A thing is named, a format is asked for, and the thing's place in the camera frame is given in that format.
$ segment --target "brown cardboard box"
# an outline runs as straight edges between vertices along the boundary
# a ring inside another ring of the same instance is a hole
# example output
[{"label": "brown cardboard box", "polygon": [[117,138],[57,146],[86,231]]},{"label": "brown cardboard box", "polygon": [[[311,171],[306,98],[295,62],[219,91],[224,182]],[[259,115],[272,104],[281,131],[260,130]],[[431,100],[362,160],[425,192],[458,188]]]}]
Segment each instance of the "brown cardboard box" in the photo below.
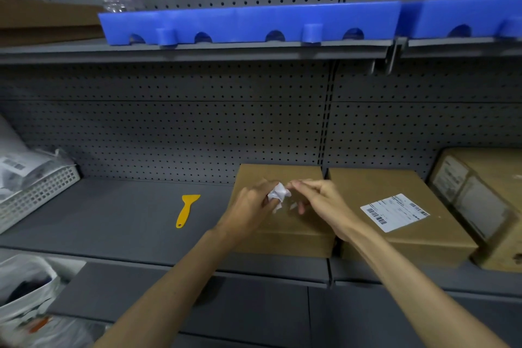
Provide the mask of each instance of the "brown cardboard box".
[{"label": "brown cardboard box", "polygon": [[0,47],[103,38],[100,6],[0,0]]},{"label": "brown cardboard box", "polygon": [[[458,266],[477,247],[414,171],[330,168],[328,176],[350,209],[414,263]],[[381,202],[372,208],[376,201]],[[410,220],[415,221],[393,229]],[[342,253],[344,259],[361,259],[348,243]]]},{"label": "brown cardboard box", "polygon": [[[295,165],[241,164],[235,179],[229,205],[243,187],[256,184],[259,180],[278,180],[284,185],[293,179],[323,179],[321,167]],[[303,199],[292,192],[282,203],[282,209],[269,215],[236,251],[247,253],[281,254],[287,256],[323,257],[331,256],[335,234],[313,209],[303,215],[291,204]]]},{"label": "brown cardboard box", "polygon": [[479,244],[475,263],[522,272],[522,149],[446,149],[430,186]]}]

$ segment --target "crumpled paper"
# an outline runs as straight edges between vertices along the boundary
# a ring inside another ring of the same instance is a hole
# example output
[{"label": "crumpled paper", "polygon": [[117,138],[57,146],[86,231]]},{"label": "crumpled paper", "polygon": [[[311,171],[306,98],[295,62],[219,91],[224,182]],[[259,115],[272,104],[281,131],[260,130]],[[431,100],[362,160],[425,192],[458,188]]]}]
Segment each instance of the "crumpled paper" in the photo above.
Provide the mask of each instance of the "crumpled paper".
[{"label": "crumpled paper", "polygon": [[281,209],[283,207],[281,205],[281,202],[283,202],[284,197],[291,196],[292,193],[290,192],[290,190],[287,190],[282,183],[278,183],[277,186],[275,186],[274,189],[267,195],[269,201],[272,198],[277,198],[279,200],[279,203],[277,204],[276,208],[272,211],[272,213],[276,213],[278,209]]}]

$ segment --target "blue plastic divider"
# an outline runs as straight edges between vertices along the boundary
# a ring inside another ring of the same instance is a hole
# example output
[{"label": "blue plastic divider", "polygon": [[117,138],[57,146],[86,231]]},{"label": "blue plastic divider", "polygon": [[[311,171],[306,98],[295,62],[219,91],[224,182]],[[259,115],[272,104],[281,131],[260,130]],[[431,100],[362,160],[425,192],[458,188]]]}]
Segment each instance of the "blue plastic divider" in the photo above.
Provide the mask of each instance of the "blue plastic divider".
[{"label": "blue plastic divider", "polygon": [[174,46],[214,43],[342,39],[393,39],[401,3],[369,2],[318,5],[202,8],[194,10],[101,13],[110,45],[133,41]]},{"label": "blue plastic divider", "polygon": [[522,0],[424,0],[403,3],[398,36],[522,37]]}]

